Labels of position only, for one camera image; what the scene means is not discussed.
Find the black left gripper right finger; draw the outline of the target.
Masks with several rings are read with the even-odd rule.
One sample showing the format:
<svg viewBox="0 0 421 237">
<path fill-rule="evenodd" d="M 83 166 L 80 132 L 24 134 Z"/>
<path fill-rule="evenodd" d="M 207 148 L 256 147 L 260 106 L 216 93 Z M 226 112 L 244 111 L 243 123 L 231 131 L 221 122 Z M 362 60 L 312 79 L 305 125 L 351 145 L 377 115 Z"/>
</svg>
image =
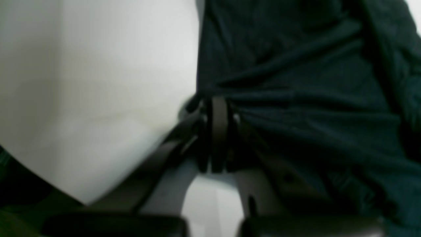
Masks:
<svg viewBox="0 0 421 237">
<path fill-rule="evenodd" d="M 377 216 L 355 215 L 317 191 L 227 102 L 234 171 L 245 217 L 239 237 L 384 237 Z"/>
</svg>

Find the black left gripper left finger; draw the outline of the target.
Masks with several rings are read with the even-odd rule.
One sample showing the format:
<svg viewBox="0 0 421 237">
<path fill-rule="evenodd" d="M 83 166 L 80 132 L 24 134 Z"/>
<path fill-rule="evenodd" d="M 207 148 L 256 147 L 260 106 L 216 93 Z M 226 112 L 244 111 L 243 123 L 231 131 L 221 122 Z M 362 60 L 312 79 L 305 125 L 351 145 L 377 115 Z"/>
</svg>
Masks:
<svg viewBox="0 0 421 237">
<path fill-rule="evenodd" d="M 202 100 L 113 190 L 75 212 L 47 219 L 45 237 L 188 237 L 180 216 L 196 174 L 221 172 L 227 154 L 228 102 Z"/>
</svg>

